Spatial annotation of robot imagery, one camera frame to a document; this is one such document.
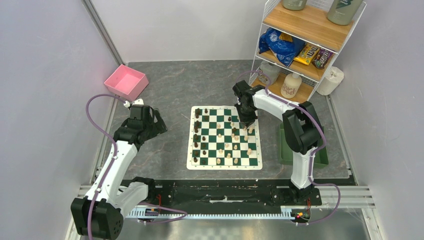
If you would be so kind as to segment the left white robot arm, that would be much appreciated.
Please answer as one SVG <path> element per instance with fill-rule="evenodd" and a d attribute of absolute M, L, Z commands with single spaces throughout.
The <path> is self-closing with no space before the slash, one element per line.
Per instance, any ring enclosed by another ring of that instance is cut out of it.
<path fill-rule="evenodd" d="M 114 132 L 111 152 L 98 178 L 82 198 L 70 206 L 76 231 L 81 236 L 115 240 L 124 218 L 140 203 L 152 204 L 157 198 L 152 178 L 124 175 L 141 146 L 167 131 L 157 108 L 133 104 L 130 116 Z"/>

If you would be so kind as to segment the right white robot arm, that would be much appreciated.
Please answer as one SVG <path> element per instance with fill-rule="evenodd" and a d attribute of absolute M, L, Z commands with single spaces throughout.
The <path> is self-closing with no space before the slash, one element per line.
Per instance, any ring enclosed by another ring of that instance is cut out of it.
<path fill-rule="evenodd" d="M 292 151 L 292 174 L 288 190 L 281 202 L 304 205 L 319 192 L 314 188 L 313 166 L 319 140 L 324 133 L 314 106 L 305 101 L 295 103 L 268 91 L 262 85 L 249 86 L 241 80 L 232 88 L 237 97 L 235 108 L 243 127 L 249 127 L 263 110 L 282 121 L 284 138 Z"/>

